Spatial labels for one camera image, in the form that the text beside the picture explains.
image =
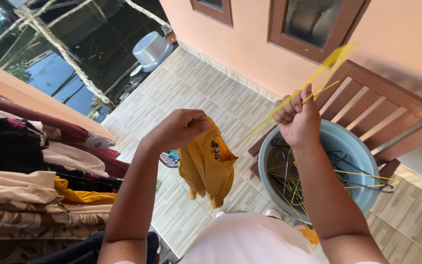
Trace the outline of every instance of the wooden chair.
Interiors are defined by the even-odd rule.
[[[338,84],[315,99],[320,114],[323,119],[348,127],[369,150],[380,147],[422,121],[421,97],[352,61],[344,62],[327,84],[337,80],[340,81]],[[265,138],[266,135],[249,148],[252,156],[258,154]],[[420,145],[422,126],[381,149],[374,155],[377,165],[384,165],[380,175],[392,176],[400,165],[397,158]],[[250,170],[259,177],[257,162]]]

